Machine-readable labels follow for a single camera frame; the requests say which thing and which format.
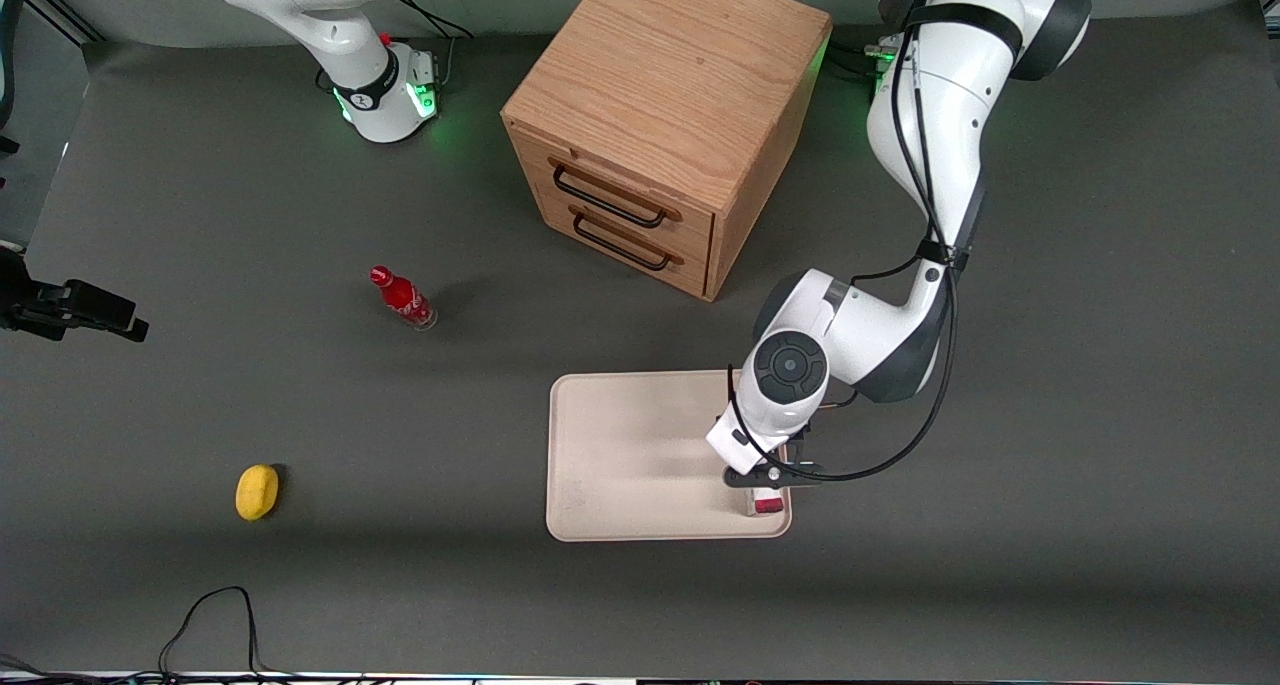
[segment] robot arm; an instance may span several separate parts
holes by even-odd
[[[407,44],[384,44],[358,6],[371,0],[225,0],[293,35],[333,79],[343,117],[388,143],[435,115],[435,61]]]
[[[876,93],[868,134],[931,230],[902,305],[818,270],[773,289],[756,320],[737,408],[731,403],[707,435],[742,475],[760,461],[756,446],[772,452],[808,424],[828,378],[879,403],[910,398],[928,382],[948,283],[968,261],[986,198],[979,146],[991,108],[1010,76],[1039,79],[1071,56],[1089,0],[881,0],[881,12],[906,33]],[[920,173],[929,173],[927,183]]]

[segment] plastic tray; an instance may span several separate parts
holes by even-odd
[[[749,517],[703,439],[724,411],[724,371],[566,375],[552,385],[547,529],[558,540],[777,538],[783,511]]]

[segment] black metal handle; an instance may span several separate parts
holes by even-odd
[[[573,214],[573,230],[575,230],[575,233],[582,236],[586,239],[590,239],[593,243],[595,243],[595,245],[598,245],[598,246],[600,246],[603,248],[607,248],[607,251],[609,251],[612,254],[616,254],[616,255],[618,255],[621,257],[626,257],[631,262],[635,262],[640,268],[644,268],[645,270],[650,270],[650,271],[659,271],[659,270],[667,268],[667,265],[671,264],[671,256],[667,255],[667,254],[663,254],[662,262],[649,262],[644,257],[640,257],[639,255],[627,252],[627,251],[625,251],[625,248],[621,248],[621,247],[611,243],[608,239],[604,239],[604,238],[602,238],[599,236],[594,236],[591,233],[588,233],[588,230],[582,229],[582,220],[584,219],[585,219],[585,216],[581,213],[575,213]]]
[[[622,210],[622,207],[613,205],[612,202],[605,202],[603,201],[603,198],[598,198],[591,193],[586,192],[585,189],[577,189],[572,184],[566,183],[564,181],[561,179],[563,178],[563,175],[564,175],[564,166],[557,165],[556,174],[552,175],[552,182],[556,183],[556,187],[562,189],[562,192],[566,192],[576,198],[580,198],[580,201],[582,202],[594,205],[595,207],[599,207],[605,213],[621,216],[621,219],[626,220],[627,223],[631,223],[634,225],[640,225],[646,230],[652,230],[658,225],[662,225],[662,222],[667,218],[667,211],[659,211],[658,216],[654,216],[650,220],[644,219],[644,216],[632,215],[626,210]]]

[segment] gray table surface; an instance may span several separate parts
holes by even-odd
[[[497,111],[545,38],[462,42],[440,119],[388,147],[311,90],[301,47],[95,51],[29,262],[137,300],[152,330],[3,338],[0,645],[145,667],[238,583],[294,670],[1274,682],[1261,23],[1103,20],[1062,73],[1011,85],[933,435],[797,493],[781,539],[713,543],[553,540],[548,388],[737,362],[782,275],[910,252],[922,224],[858,85],[819,79],[707,305],[540,223]],[[383,310],[378,262],[428,289],[434,330]],[[810,452],[877,462],[927,399],[822,415]],[[247,525],[232,492],[262,461],[291,483]],[[210,603],[174,666],[238,668],[243,638],[239,604]]]

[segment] wooden cabinet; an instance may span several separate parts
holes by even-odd
[[[716,300],[829,33],[791,0],[582,0],[502,110],[543,219]]]

